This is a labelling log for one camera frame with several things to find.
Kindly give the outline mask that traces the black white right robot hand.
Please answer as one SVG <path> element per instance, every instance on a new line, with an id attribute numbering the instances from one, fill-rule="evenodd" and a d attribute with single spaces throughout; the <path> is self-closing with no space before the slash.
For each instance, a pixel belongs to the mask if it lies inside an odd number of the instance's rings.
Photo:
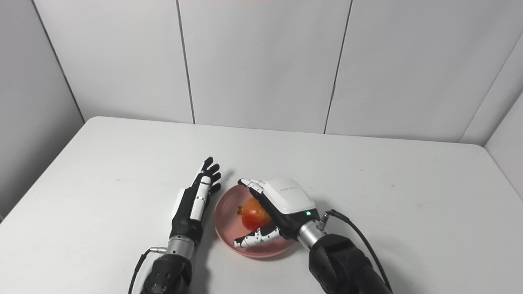
<path id="1" fill-rule="evenodd" d="M 314 200 L 299 184 L 288 178 L 269 181 L 238 180 L 273 220 L 271 225 L 255 229 L 234 240 L 234 247 L 252 247 L 273 242 L 279 238 L 300 242 L 306 249 L 322 238 L 325 233 L 318 229 L 320 214 Z"/>

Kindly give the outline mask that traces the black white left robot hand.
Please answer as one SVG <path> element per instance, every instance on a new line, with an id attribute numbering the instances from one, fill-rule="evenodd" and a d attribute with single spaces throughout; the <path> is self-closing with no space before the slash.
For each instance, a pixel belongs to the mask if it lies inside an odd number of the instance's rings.
<path id="1" fill-rule="evenodd" d="M 188 238 L 198 244 L 203 235 L 202 219 L 208 201 L 221 189 L 220 165 L 213 157 L 204 160 L 192 184 L 181 189 L 175 203 L 175 214 L 171 221 L 169 238 Z"/>

